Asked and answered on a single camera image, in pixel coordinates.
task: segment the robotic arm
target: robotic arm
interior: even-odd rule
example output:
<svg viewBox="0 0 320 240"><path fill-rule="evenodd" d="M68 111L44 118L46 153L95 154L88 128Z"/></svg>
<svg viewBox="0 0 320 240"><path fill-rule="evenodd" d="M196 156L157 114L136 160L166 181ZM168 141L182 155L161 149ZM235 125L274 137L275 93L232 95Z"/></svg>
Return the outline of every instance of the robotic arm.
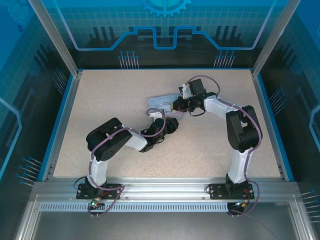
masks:
<svg viewBox="0 0 320 240"><path fill-rule="evenodd" d="M151 113L150 117L153 117L154 115L156 115L155 121L149 128L141 132L128 128L129 130L119 132L96 149L91 164L91 177L90 173L88 173L84 180L85 184L79 184L79 188L81 189L78 189L78 193L80 191L81 194L77 194L78 199L93 199L102 196L105 191L99 189L97 185L102 188L112 188L115 186L115 184L112 184L111 186L110 184L107 184L106 172L109 159L123 146L131 147L141 153L145 153L151 150L159 141L164 140L166 134L174 133L179 126L176 118L163 119L156 113ZM123 128L124 126L119 119L114 117L91 131L86 137L87 148L90 153L108 136ZM111 199L114 199L115 196L111 194L110 197Z"/></svg>
<svg viewBox="0 0 320 240"><path fill-rule="evenodd" d="M234 105L220 99L215 93L207 93L201 79L189 82L179 88L182 96L174 103L173 109L181 112L193 112L200 108L205 112L213 113L226 121L227 137L233 148L231 168L226 175L225 190L229 197L236 198L249 189L249 183L245 178L245 165L249 151L259 142L258 131L252 122ZM250 105L242 107L258 124L254 108Z"/></svg>

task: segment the blue frame border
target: blue frame border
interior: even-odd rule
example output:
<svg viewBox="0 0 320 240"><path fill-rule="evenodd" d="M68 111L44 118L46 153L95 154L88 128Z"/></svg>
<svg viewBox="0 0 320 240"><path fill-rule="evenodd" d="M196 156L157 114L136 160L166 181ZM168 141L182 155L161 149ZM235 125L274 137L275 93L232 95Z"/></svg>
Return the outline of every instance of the blue frame border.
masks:
<svg viewBox="0 0 320 240"><path fill-rule="evenodd" d="M310 121L309 121L309 129L311 132L311 135L313 137L313 140L316 144L316 147L318 148L318 151L320 152L320 142L318 139L318 136L316 134L316 131L314 130L313 124L314 124L314 120L315 120L315 115L317 112L320 111L320 105L317 105L312 111L311 111L311 115L310 115Z"/></svg>
<svg viewBox="0 0 320 240"><path fill-rule="evenodd" d="M54 140L55 140L55 137L56 137L56 134L57 134L57 131L58 131L58 126L59 126L59 124L61 122L61 116L62 116L62 113L63 113L63 111L65 109L67 97L68 97L68 94L69 94L69 91L70 91L71 84L72 84L73 80L74 80L74 76L72 74L70 74L70 77L69 77L68 83L66 85L66 88L65 88L65 91L64 91L64 95L63 95L63 98L62 98L62 101L61 101L61 104L60 104L60 108L59 108L58 114L57 114L56 119L55 119L53 130L52 130L52 133L51 133L51 136L50 136L50 139L49 139L49 143L48 143L48 146L46 147L46 151L45 151L45 154L44 154L43 162L42 162L42 165L41 165L41 168L40 168L40 172L39 172L39 175L38 175L38 178L37 178L38 182L41 182L42 178L45 175L46 167L47 167L47 164L48 164L48 161L49 161L49 156L50 156L50 153L51 153L51 150L52 150L52 147L53 147L53 144L54 144Z"/></svg>
<svg viewBox="0 0 320 240"><path fill-rule="evenodd" d="M284 164L284 168L285 168L286 174L288 176L288 181L294 182L295 178L294 178L294 175L292 173L292 170L291 170L291 167L290 167L290 164L289 164L289 160L288 160L288 157L287 157L287 154L286 154L286 151L285 151L285 146L284 146L284 144L282 142L282 139L281 139L281 136L280 136L280 132L279 132L279 129L278 129L278 126L277 126L277 123L276 123L276 119L275 119L275 116L274 116L274 114L272 112L272 108L271 108L271 105L270 105L270 102L269 102L267 91L266 91L266 88L265 88L265 85L263 83L263 80L261 78L260 73L258 74L257 79L258 79L259 85L261 87L262 95L263 95L263 98L264 98L264 101L265 101L265 105L266 105L268 114L269 114L270 119L271 119L271 124L272 124L272 127L274 129L275 138L276 138L278 146L280 148L280 153L281 153L281 156L282 156L282 159L283 159L283 164Z"/></svg>
<svg viewBox="0 0 320 240"><path fill-rule="evenodd" d="M13 151L14 151L14 148L15 148L16 143L17 143L17 141L18 141L18 138L19 138L19 136L20 136L20 133L21 133L21 130L22 130L22 122L21 122L20 112L19 112L13 105L10 105L10 104L9 104L7 101L5 101L2 97L0 97L0 104L3 104L6 108L8 108L8 110L9 110L10 112L12 112L12 113L15 115L16 121L17 121L17 123L18 123L18 129L17 129L17 131L16 131L16 133L15 133L15 135L14 135L14 138L13 138L13 140L12 140L12 143L11 143L11 145L10 145L10 148L9 148L9 150L8 150L6 156L5 156L5 159L4 159L3 164L2 164L2 166L1 166L1 169L0 169L0 181L1 181L1 178L2 178L2 176L3 176L4 173L5 173L5 170L6 170L6 167L7 167L7 165L8 165L8 162L9 162L9 160L10 160L10 158L11 158L11 155L12 155L12 153L13 153Z"/></svg>
<svg viewBox="0 0 320 240"><path fill-rule="evenodd" d="M246 50L246 51L250 51L250 50L253 50L256 48L257 44L258 44L258 41L267 25L267 22L270 18L270 15L271 13L273 12L273 9L276 5L278 0L274 0L272 5L270 6L270 9L267 13L267 16L265 17L264 21L263 21L263 24L256 36L256 39L253 43L253 45L251 47L222 47L222 46L219 46L213 39L212 37L210 37L210 35L206 32L206 31L198 31L197 30L197 26L194 26L194 25L182 25L182 26L176 26L174 28L174 31L173 31L173 45L172 46L158 46L157 44L157 31L156 29L153 27L153 26L134 26L133 27L133 31L126 31L124 32L120 37L119 39L111 46L111 47L97 47L97 48L80 48L78 47L77 43L76 43L76 40L75 38L73 37L72 33L71 33L71 30L67 24L67 21L66 19L64 18L64 15L62 14L61 12L61 9L57 3L57 0L53 0L53 3L55 5L55 8L62 20L62 23L65 27L65 30L67 31L69 37L70 37L70 40L74 46L74 48L78 51L112 51L114 50L118 45L119 43L121 43L121 41L128 35L138 35L138 30L152 30L152 36L153 36L153 46L155 49L157 50L173 50L177 47L177 42L178 42L178 30L180 29L189 29L189 30L192 30L192 34L193 35L203 35L213 46L216 47L216 49L218 50Z"/></svg>

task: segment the circuit pattern graphic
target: circuit pattern graphic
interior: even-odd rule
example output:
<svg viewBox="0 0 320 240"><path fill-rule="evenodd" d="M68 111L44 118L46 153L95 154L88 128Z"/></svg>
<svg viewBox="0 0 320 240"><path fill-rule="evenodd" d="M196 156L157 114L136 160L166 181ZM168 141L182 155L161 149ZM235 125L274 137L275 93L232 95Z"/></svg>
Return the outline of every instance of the circuit pattern graphic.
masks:
<svg viewBox="0 0 320 240"><path fill-rule="evenodd" d="M181 10L187 9L187 4L191 4L191 0L143 0L142 4L150 14L166 18L168 15L173 17L174 14L180 14Z"/></svg>
<svg viewBox="0 0 320 240"><path fill-rule="evenodd" d="M10 16L22 25L29 16L29 3L27 0L0 0L0 7L6 7Z"/></svg>
<svg viewBox="0 0 320 240"><path fill-rule="evenodd" d="M144 3L148 3L148 4L151 4L151 1L153 3L160 3L159 0L143 0ZM163 8L163 3L164 3L165 0L163 0L160 4L160 6ZM264 17L264 21L261 25L261 28L259 29L257 35L256 35L256 38L252 44L252 46L219 46L218 43L208 34L208 32L206 31L203 31L203 30L198 30L197 29L197 26L195 25L178 25L174 28L173 30L173 42L172 42L172 45L171 46L159 46L158 45L158 41L157 41L157 30L154 26L152 25L143 25L143 26L139 26L139 23L138 23L138 26L134 26L133 27L133 31L132 30L129 30L129 31L125 31L120 37L117 37L115 42L112 44L112 46L110 47L79 47L77 42L76 42L76 39L75 37L73 36L73 33L72 33L72 30L69 28L68 26L68 23L57 3L57 0L53 0L53 3L55 5L55 8L57 10L57 13L59 15L59 18L61 19L65 29L66 29L66 32L68 34L68 36L70 37L70 40L72 42L72 45L74 46L74 48L78 51L112 51L114 50L120 43L123 39L125 39L127 36L131 36L131 35L139 35L139 30L151 30L152 31L152 37L153 37L153 46L155 49L157 50L173 50L177 47L177 43L178 43L178 30L192 30L192 35L203 35L204 38L206 38L213 46L216 47L216 49L218 50L241 50L241 51L251 51L253 50L257 44L258 44L258 41L267 25L267 22L269 20L269 18L271 17L271 14L275 8L275 5L277 3L277 0L274 0L274 2L272 3L272 5L270 6L270 9L267 13L267 15Z"/></svg>

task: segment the beige work surface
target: beige work surface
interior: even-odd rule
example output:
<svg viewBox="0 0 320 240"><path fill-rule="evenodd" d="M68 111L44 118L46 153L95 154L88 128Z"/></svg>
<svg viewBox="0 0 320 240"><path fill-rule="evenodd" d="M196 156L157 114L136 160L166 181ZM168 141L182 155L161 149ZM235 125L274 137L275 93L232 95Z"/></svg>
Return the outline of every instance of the beige work surface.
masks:
<svg viewBox="0 0 320 240"><path fill-rule="evenodd" d="M273 148L249 70L159 69L84 70L79 82L53 176L81 177L88 173L86 136L111 118L138 131L152 119L146 115L148 99L179 93L178 87L195 75L208 75L221 86L220 97L229 103L252 105L263 140L254 152L248 175L279 177ZM202 78L207 92L217 92L211 80ZM179 127L165 141L141 153L124 146L111 158L108 177L224 177L231 166L233 149L226 122L206 112L199 117L184 114Z"/></svg>

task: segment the purple cable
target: purple cable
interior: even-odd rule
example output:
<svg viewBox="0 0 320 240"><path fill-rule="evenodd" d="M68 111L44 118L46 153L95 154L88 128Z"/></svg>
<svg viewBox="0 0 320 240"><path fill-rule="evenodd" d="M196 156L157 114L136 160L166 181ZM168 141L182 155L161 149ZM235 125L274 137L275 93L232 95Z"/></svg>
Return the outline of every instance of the purple cable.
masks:
<svg viewBox="0 0 320 240"><path fill-rule="evenodd" d="M220 93L220 91L221 91L221 88L220 88L218 82L217 82L216 80L214 80L214 79L213 79L212 77L210 77L210 76L207 76L207 75L197 75L197 76L194 76L194 77L190 78L189 81L187 81L187 82L185 83L185 85L187 85L187 84L188 84L189 82L191 82L193 79L195 79L195 78L200 78L200 77L207 78L207 79L210 79L210 80L214 81L214 83L215 83L216 86L218 87L218 92L216 93L216 95L218 96L219 93Z"/></svg>
<svg viewBox="0 0 320 240"><path fill-rule="evenodd" d="M257 188L257 196L256 196L256 200L255 200L253 206L252 206L248 211L246 211L245 213L240 214L240 216L245 216L245 215L247 215L248 213L250 213L250 212L256 207L256 205L257 205L257 203L258 203L258 201L259 201L259 198L260 198L260 188L259 188L259 185L258 185L258 183L256 183L255 181L252 181L252 180L250 180L250 179L248 178L248 176L247 176L247 169L248 169L250 154L251 154L254 150L256 150L256 149L260 146L260 144L261 144L261 141L262 141L262 133L261 133L261 130L260 130L258 124L255 122L255 120L254 120L245 110L243 110L241 107L238 107L238 106L236 106L236 105L232 105L232 104L230 104L230 103L228 103L228 102L226 102L226 101L223 101L223 100L222 100L221 98L219 98L219 97L217 98L217 100L218 100L219 102L225 104L225 105L228 105L229 107L232 107L232 108L235 108L235 109L241 111L241 112L252 122L252 124L254 125L255 129L256 129L257 132L258 132L258 137L259 137L258 144L248 152L248 155L247 155L246 160L245 160L244 173L243 173L244 178L245 178L249 183L253 183L253 184L256 185L256 188Z"/></svg>
<svg viewBox="0 0 320 240"><path fill-rule="evenodd" d="M237 213L239 216L242 214L242 212L237 211L237 210L231 210L231 211ZM268 228L268 227L267 227L262 221L260 221L258 218L253 217L253 216L250 216L249 214L246 215L246 217L248 217L248 218L250 218L250 219L253 219L253 220L257 221L258 223L260 223L271 235L274 236L275 239L280 240L280 238L278 238L277 235L274 234L274 232L272 232L272 231L270 230L270 228Z"/></svg>
<svg viewBox="0 0 320 240"><path fill-rule="evenodd" d="M228 103L228 102L226 102L226 101L223 101L221 98L219 98L219 93L220 93L220 91L221 91L221 88L220 88L219 83L218 83L216 80L214 80L212 77L207 76L207 75L196 75L196 76L190 78L185 84L187 85L187 84L189 84L189 82L192 81L193 79L195 79L195 78L200 78L200 77L203 77L203 78L207 78L207 79L212 80L212 81L216 84L216 86L218 87L218 92L216 93L217 100L218 100L219 102L225 104L225 105L228 105L229 107L232 107L232 108L235 108L235 109L241 111L241 112L252 122L252 124L254 125L255 129L256 129L257 132L258 132L258 137L259 137L258 144L257 144L253 149L251 149L251 150L248 152L248 156L246 157L246 160L245 160L244 173L243 173L244 178L245 178L248 182L253 183L253 184L256 185L256 188L257 188L257 196L256 196L256 200L255 200L253 206L252 206L247 212L241 214L241 216L245 216L246 214L250 213L250 212L256 207L256 205L257 205L257 203L258 203L258 201L259 201L259 198L260 198L260 188L259 188L259 185L258 185L258 183L256 183L255 181L252 181L252 180L250 180L250 179L248 178L248 176L247 176L247 169L248 169L250 154L251 154L254 150L256 150L256 149L260 146L260 144L261 144L261 141L262 141L262 133L261 133L260 128L258 127L258 124L255 122L255 120L254 120L245 110L243 110L241 107L238 107L238 106L236 106L236 105L230 104L230 103Z"/></svg>
<svg viewBox="0 0 320 240"><path fill-rule="evenodd" d="M123 187L120 192L118 193L118 195L116 196L116 198L114 199L114 201L111 203L111 205L102 213L96 215L96 217L98 218L99 216L102 216L104 214L106 214L107 212L110 211L110 209L115 205L116 201L120 198L121 193L123 192L123 190L125 189L125 187ZM93 217L94 215L91 213L90 209L88 208L88 214L91 215L91 217Z"/></svg>
<svg viewBox="0 0 320 240"><path fill-rule="evenodd" d="M150 116L149 114L149 111L159 111L159 109L157 108L149 108L147 111L146 111L146 114L148 116ZM123 189L124 186L119 186L119 187L114 187L114 188L104 188L104 187L101 187L99 186L98 184L96 184L96 182L94 181L93 177L92 177L92 163L93 163L93 160L95 158L95 152L98 148L100 148L104 143L106 143L107 141L109 141L110 139L112 139L115 135L117 135L118 133L122 132L122 131L133 131L135 132L136 134L142 136L142 137L145 137L145 138L152 138L152 137L155 137L157 135L159 135L160 133L162 133L162 131L165 129L165 126L166 126L166 116L165 116L165 113L163 112L163 110L160 112L161 115L162 115L162 118L163 118L163 126L162 128L160 129L160 131L158 131L157 133L155 134L152 134L152 135L144 135L132 128L129 128L129 127L124 127L124 128L120 128L119 130L115 131L114 133L112 133L110 136L108 136L106 139L104 139L102 142L100 142L97 146L95 146L95 148L92 150L91 152L91 159L90 159L90 163L89 163L89 177L90 177L90 180L92 182L92 184L97 187L98 189L101 189L103 191L114 191L114 190L120 190L120 189Z"/></svg>

